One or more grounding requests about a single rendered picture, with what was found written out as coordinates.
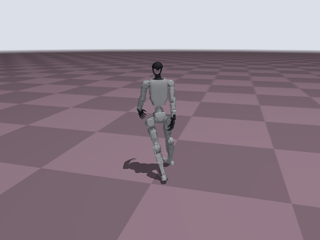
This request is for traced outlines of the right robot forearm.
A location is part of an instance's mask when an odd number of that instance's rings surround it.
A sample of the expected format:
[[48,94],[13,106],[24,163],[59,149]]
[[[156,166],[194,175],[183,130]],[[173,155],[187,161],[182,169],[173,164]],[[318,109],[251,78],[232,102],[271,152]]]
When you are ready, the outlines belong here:
[[[174,102],[170,103],[170,117],[173,118],[173,114],[176,115],[176,98],[174,97]],[[177,117],[177,115],[176,115]]]

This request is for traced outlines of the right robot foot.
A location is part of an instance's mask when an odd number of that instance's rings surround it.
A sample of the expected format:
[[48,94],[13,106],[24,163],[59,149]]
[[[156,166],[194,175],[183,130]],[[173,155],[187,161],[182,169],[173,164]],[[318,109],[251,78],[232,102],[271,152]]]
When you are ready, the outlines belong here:
[[172,166],[175,165],[174,161],[172,161],[172,160],[169,161],[169,158],[167,158],[167,157],[164,157],[163,160],[164,160],[166,163],[168,163],[168,164],[170,164],[170,165],[172,165]]

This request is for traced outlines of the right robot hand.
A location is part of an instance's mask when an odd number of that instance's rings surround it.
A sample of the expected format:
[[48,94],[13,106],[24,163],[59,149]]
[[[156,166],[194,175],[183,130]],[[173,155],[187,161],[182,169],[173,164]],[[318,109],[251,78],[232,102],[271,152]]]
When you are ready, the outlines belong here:
[[172,129],[174,128],[176,115],[173,114],[172,118],[170,118],[170,119],[171,119],[171,122],[170,122],[170,124],[169,124],[169,126],[168,126],[168,127],[170,127],[170,128],[167,129],[167,131],[170,131],[170,130],[172,130]]

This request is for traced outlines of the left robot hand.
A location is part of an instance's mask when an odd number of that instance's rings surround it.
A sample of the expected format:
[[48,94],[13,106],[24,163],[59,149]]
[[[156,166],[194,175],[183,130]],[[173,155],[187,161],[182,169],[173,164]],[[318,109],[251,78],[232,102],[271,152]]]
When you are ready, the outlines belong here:
[[[146,115],[145,113],[144,113],[144,111],[146,112],[146,110],[144,110],[144,109],[142,109],[141,111],[139,111],[138,109],[137,109],[137,111],[138,111],[138,114],[139,114],[139,117],[141,118],[141,119],[143,119],[145,116],[144,115]],[[144,115],[143,115],[144,114]],[[144,117],[143,117],[143,116]]]

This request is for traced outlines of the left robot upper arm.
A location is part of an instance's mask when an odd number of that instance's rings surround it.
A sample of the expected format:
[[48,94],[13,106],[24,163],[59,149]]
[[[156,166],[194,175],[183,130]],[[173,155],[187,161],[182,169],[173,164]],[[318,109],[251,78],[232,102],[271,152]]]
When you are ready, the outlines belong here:
[[150,80],[144,80],[141,84],[141,102],[145,102],[146,101],[146,93],[147,93],[147,88],[150,85]]

